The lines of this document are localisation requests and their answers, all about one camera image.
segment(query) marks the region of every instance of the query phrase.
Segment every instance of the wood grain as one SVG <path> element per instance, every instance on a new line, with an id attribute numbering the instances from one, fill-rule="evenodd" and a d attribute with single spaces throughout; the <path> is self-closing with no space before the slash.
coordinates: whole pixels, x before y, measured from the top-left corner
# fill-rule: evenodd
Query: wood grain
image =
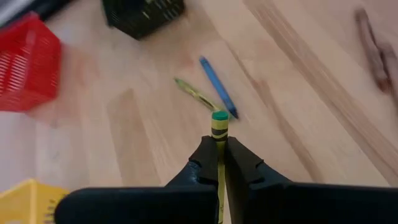
<path id="1" fill-rule="evenodd" d="M 70 190 L 165 185 L 211 121 L 173 77 L 221 103 L 201 55 L 242 117 L 229 134 L 286 177 L 398 185 L 397 108 L 374 84 L 353 17 L 364 7 L 375 34 L 396 48 L 395 2 L 186 4 L 140 42 L 106 26 L 99 0 L 57 14 L 47 25 L 64 46 L 59 96 L 0 114 L 0 190 L 28 177 Z"/>

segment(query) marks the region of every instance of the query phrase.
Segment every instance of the green crayon tip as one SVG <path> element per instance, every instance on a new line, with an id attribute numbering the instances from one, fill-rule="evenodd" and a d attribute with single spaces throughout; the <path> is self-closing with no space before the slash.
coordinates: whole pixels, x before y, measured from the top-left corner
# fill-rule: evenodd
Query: green crayon tip
<path id="1" fill-rule="evenodd" d="M 229 114 L 226 111 L 217 111 L 213 112 L 213 115 L 211 115 L 212 119 L 215 119 L 217 121 L 224 121 L 229 119 Z"/>

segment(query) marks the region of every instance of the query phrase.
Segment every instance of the blue crayon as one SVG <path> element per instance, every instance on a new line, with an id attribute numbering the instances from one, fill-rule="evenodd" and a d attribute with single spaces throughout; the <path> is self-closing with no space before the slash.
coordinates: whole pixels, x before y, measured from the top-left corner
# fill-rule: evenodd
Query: blue crayon
<path id="1" fill-rule="evenodd" d="M 223 102 L 224 102 L 226 108 L 228 109 L 228 111 L 236 119 L 239 119 L 238 111 L 236 110 L 236 107 L 235 107 L 234 103 L 232 102 L 231 97 L 229 97 L 227 91 L 225 90 L 225 88 L 224 88 L 223 84 L 221 83 L 221 81 L 218 79 L 218 77 L 216 75 L 216 72 L 211 67 L 209 61 L 207 61 L 207 59 L 205 57 L 201 57 L 200 58 L 200 63 L 202 65 L 203 69 L 205 69 L 207 77 L 210 79 L 210 81 L 213 84 L 214 88 L 217 90 L 217 93 L 219 94 L 219 96 L 223 100 Z"/>

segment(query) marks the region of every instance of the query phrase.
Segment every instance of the black plastic basket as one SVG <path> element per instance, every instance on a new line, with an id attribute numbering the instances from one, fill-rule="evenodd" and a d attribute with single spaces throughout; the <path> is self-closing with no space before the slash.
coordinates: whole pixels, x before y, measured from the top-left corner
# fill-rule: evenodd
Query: black plastic basket
<path id="1" fill-rule="evenodd" d="M 174 20 L 185 9 L 183 0 L 103 0 L 108 25 L 135 39 Z"/>

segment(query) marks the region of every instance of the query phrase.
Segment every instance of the brown stick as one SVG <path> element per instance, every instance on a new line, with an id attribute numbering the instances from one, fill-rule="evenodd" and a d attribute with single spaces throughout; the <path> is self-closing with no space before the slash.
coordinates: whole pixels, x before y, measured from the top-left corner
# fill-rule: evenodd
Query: brown stick
<path id="1" fill-rule="evenodd" d="M 398 103 L 398 59 L 391 44 L 383 43 L 379 45 L 384 69 L 391 81 L 392 94 Z"/>
<path id="2" fill-rule="evenodd" d="M 380 51 L 376 46 L 376 40 L 369 22 L 368 14 L 364 9 L 358 9 L 355 13 L 356 22 L 358 24 L 359 34 L 362 44 L 369 60 L 370 69 L 374 80 L 381 91 L 388 92 L 391 85 L 389 78 L 384 71 L 383 62 L 381 60 Z"/>

